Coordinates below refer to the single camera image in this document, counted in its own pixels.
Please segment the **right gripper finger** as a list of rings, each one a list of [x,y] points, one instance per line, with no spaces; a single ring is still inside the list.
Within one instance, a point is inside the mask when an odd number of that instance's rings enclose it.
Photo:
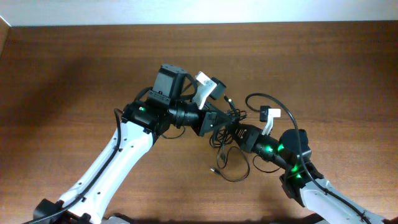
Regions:
[[[250,131],[252,130],[252,125],[251,124],[243,124],[243,123],[233,123],[230,124],[229,126],[229,131],[230,132],[240,132],[240,131]]]
[[[244,128],[236,128],[231,129],[230,133],[232,135],[233,140],[237,143],[238,146],[241,146],[243,143],[243,136],[246,130]]]

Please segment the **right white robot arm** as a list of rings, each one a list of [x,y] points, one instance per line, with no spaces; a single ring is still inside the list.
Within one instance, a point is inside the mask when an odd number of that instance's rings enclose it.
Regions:
[[[288,198],[321,216],[327,223],[385,223],[386,218],[353,202],[336,190],[310,160],[307,133],[288,129],[279,139],[251,124],[231,124],[228,132],[240,149],[255,153],[284,173],[279,177]]]

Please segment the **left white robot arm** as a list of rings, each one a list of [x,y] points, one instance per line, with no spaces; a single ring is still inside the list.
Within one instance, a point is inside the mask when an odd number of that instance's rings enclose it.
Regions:
[[[123,110],[114,109],[116,130],[83,176],[55,203],[43,199],[32,223],[101,223],[104,213],[138,160],[170,126],[191,127],[197,136],[231,123],[207,102],[226,86],[203,72],[162,64],[154,86],[142,89]]]

